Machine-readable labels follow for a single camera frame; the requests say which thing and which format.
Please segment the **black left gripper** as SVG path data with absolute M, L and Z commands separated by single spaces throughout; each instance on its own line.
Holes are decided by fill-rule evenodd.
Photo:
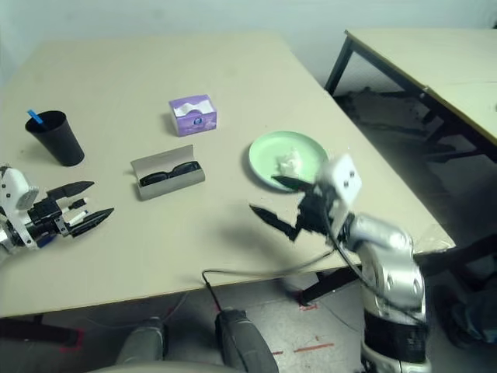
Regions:
M 69 227 L 69 224 L 62 217 L 61 208 L 54 199 L 73 197 L 93 185 L 93 181 L 78 181 L 47 191 L 47 197 L 36 202 L 27 211 L 30 222 L 26 228 L 32 238 L 42 239 L 54 235 L 70 235 L 76 238 L 106 220 L 114 212 L 113 207 L 86 215 L 80 222 Z

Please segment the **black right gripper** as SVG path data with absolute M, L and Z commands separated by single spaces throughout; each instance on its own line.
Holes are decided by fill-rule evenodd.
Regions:
M 333 222 L 333 218 L 329 217 L 329 212 L 338 198 L 335 187 L 324 183 L 312 184 L 292 176 L 274 175 L 271 178 L 284 191 L 304 193 L 297 206 L 298 215 L 295 227 L 280 220 L 272 211 L 250 204 L 252 212 L 263 222 L 282 232 L 291 242 L 296 240 L 301 230 L 329 236 Z

